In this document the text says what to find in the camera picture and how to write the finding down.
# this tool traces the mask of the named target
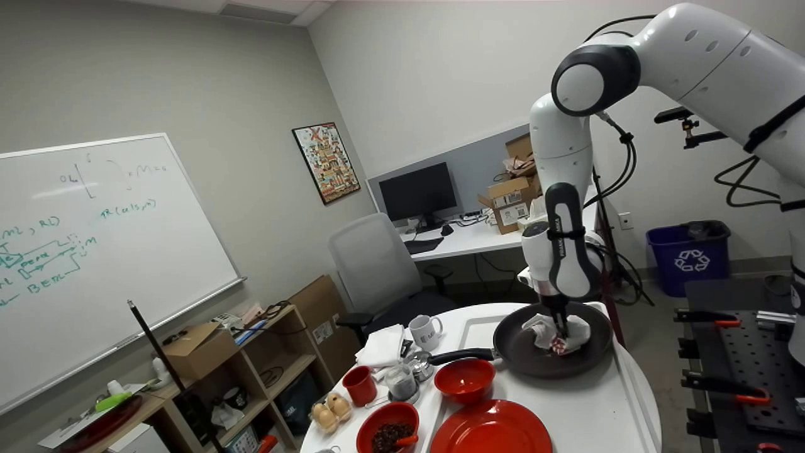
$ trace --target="round table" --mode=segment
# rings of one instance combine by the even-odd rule
[[[460,348],[494,348],[497,324],[523,301],[492,301],[470,305],[438,314],[444,322],[441,343],[435,353]],[[494,397],[514,400],[537,413],[555,440],[555,453],[584,453],[584,450],[619,450],[619,453],[659,453],[662,430],[654,392],[646,374],[634,357],[618,346],[614,359],[604,372],[579,374],[571,380],[557,380],[546,385],[527,385],[517,380],[502,362],[497,362]],[[387,388],[379,383],[379,397],[356,407],[332,436],[323,436],[311,426],[302,453],[321,453],[327,447],[352,453],[362,420],[387,403]],[[455,403],[446,403],[434,388],[434,377],[423,383],[421,396],[412,400],[421,413],[421,444],[418,450],[429,450],[431,439],[441,424],[455,413]]]

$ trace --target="black pan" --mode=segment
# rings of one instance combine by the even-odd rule
[[[429,362],[441,366],[441,362],[463,359],[463,357],[482,357],[482,359],[502,357],[506,369],[512,369],[517,377],[560,380],[560,377],[575,377],[575,374],[589,372],[600,362],[611,357],[614,346],[611,346],[610,320],[604,312],[587,305],[570,305],[570,314],[579,314],[592,327],[592,339],[571,354],[555,354],[550,351],[538,351],[533,346],[533,333],[521,329],[521,324],[532,320],[537,312],[550,314],[545,305],[528,305],[503,317],[502,324],[497,327],[494,351],[484,351],[484,348],[455,351],[455,353],[431,354]]]

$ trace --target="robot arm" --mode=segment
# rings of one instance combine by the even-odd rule
[[[550,262],[560,294],[587,296],[597,269],[584,255],[581,207],[592,177],[589,117],[639,85],[653,85],[780,172],[784,215],[792,240],[792,301],[805,300],[805,64],[747,25],[674,6],[634,37],[600,35],[570,54],[551,94],[532,108],[550,231],[523,231],[527,262]]]

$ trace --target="office chair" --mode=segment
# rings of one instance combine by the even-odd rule
[[[338,274],[347,289],[347,314],[361,343],[387,324],[407,324],[416,314],[454,309],[449,296],[423,291],[400,231],[385,215],[362,216],[331,237]]]

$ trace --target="bowl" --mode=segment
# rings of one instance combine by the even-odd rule
[[[358,430],[358,453],[412,453],[421,413],[410,403],[387,403]]]
[[[460,406],[488,400],[497,368],[488,359],[459,359],[435,372],[435,388]]]

